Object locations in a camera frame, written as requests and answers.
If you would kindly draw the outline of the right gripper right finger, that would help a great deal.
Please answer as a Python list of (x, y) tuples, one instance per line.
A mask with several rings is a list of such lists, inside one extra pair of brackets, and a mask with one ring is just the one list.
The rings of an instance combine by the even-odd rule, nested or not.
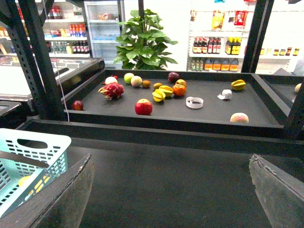
[(257, 154), (249, 162), (255, 192), (273, 228), (304, 226), (304, 183)]

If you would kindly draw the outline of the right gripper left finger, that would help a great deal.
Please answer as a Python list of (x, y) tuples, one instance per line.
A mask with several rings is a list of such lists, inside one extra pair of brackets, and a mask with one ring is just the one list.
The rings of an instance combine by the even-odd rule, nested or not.
[(77, 228), (95, 175), (91, 154), (83, 157), (41, 192), (1, 218), (2, 228)]

